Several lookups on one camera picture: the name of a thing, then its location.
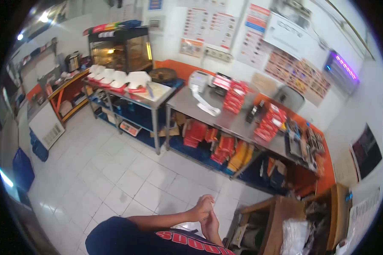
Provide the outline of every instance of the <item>electrical socket strip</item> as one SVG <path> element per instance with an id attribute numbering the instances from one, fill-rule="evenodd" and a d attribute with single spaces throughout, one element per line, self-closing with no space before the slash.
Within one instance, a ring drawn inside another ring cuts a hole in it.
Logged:
<path id="1" fill-rule="evenodd" d="M 233 56 L 231 54 L 228 54 L 210 47 L 206 47 L 206 49 L 204 50 L 204 53 L 207 56 L 220 59 L 227 63 L 230 63 L 233 60 Z"/>

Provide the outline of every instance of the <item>purple light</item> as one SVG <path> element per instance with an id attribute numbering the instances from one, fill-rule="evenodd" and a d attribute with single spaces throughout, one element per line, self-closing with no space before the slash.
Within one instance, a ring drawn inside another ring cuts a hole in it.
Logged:
<path id="1" fill-rule="evenodd" d="M 352 77 L 352 79 L 357 79 L 356 76 L 353 74 L 353 71 L 352 69 L 347 65 L 347 63 L 341 59 L 341 57 L 339 57 L 338 55 L 335 56 L 336 59 L 339 61 L 339 63 L 342 64 L 342 66 L 344 67 L 344 69 L 347 70 L 347 72 L 350 74 L 350 76 Z"/>

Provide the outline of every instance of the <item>hand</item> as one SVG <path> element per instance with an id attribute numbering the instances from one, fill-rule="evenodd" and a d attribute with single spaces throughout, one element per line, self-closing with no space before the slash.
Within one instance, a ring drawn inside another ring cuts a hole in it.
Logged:
<path id="1" fill-rule="evenodd" d="M 188 210 L 188 222 L 199 222 L 209 216 L 209 212 L 213 210 L 211 203 L 214 203 L 214 197 L 212 195 L 203 195 L 199 198 L 197 205 Z"/>
<path id="2" fill-rule="evenodd" d="M 224 247 L 219 235 L 220 223 L 214 213 L 214 210 L 210 211 L 209 216 L 207 218 L 200 221 L 200 225 L 201 225 L 201 232 L 203 233 L 203 235 L 206 237 L 207 240 L 221 247 Z"/>

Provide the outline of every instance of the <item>wooden cabinet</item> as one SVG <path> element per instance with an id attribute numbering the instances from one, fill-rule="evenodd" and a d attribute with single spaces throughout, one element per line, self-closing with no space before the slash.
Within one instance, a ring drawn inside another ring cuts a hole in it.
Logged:
<path id="1" fill-rule="evenodd" d="M 282 223 L 287 219 L 305 220 L 305 208 L 313 201 L 326 203 L 330 209 L 329 237 L 326 250 L 332 251 L 338 242 L 346 237 L 351 203 L 346 201 L 347 187 L 335 184 L 324 193 L 313 196 L 305 201 L 298 201 L 288 197 L 274 196 L 266 201 L 245 207 L 234 215 L 232 225 L 225 239 L 225 246 L 233 250 L 237 248 L 231 241 L 237 228 L 245 226 L 254 214 L 269 213 L 264 238 L 258 255 L 279 255 L 283 242 Z"/>

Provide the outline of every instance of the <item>blue container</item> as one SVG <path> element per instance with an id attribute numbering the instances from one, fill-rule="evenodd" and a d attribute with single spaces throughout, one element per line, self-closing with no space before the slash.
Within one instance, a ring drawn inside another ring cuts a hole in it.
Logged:
<path id="1" fill-rule="evenodd" d="M 21 148 L 18 148 L 13 158 L 13 170 L 16 186 L 28 192 L 36 176 L 34 175 L 30 159 Z"/>

